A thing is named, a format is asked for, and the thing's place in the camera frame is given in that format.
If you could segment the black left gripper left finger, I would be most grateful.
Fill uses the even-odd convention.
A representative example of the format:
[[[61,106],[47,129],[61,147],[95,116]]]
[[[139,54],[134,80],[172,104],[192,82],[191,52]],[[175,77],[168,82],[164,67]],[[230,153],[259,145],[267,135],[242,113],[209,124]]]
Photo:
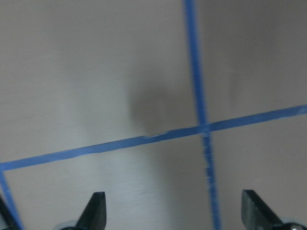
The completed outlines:
[[[104,230],[106,227],[105,192],[95,192],[75,225],[78,230]]]

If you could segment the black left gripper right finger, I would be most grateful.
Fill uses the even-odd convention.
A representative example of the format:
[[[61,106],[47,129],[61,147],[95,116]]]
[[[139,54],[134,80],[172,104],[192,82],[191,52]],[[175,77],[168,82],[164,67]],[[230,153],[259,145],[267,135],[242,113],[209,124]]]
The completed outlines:
[[[241,220],[247,230],[280,230],[284,223],[254,190],[243,190]]]

